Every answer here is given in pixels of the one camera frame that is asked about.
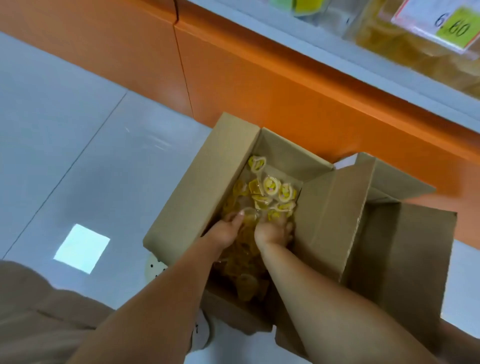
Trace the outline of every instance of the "white shoe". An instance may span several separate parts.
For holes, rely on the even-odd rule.
[[[168,267],[160,262],[153,254],[150,254],[145,266],[145,280],[146,283],[150,283],[158,277]],[[210,338],[210,325],[205,318],[202,310],[198,311],[197,319],[195,320],[195,327],[192,332],[192,345],[189,352],[195,352],[197,350],[204,349],[208,344]]]

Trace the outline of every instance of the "person's left arm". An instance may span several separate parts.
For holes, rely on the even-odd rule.
[[[243,214],[230,220],[215,224],[113,313],[68,364],[183,363],[210,268],[237,237]]]

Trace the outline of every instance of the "white price tag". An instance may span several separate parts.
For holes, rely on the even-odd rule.
[[[466,9],[468,19],[459,17],[461,9]],[[480,12],[480,0],[406,0],[391,21],[412,33],[464,53],[479,36],[475,24],[477,12]],[[452,16],[455,19],[447,22]],[[457,41],[456,36],[470,38],[462,42]]]

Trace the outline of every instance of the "yellow-green price label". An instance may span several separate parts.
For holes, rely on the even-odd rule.
[[[436,35],[465,49],[480,35],[480,13],[461,6],[440,27]]]

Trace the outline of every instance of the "hand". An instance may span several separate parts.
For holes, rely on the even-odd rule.
[[[260,251],[266,244],[286,246],[292,240],[293,223],[286,218],[278,218],[274,222],[263,219],[255,228],[255,242]]]
[[[237,238],[244,216],[245,213],[243,211],[228,214],[224,220],[220,220],[212,226],[204,235],[204,238],[221,252],[223,249],[232,245],[233,241]]]

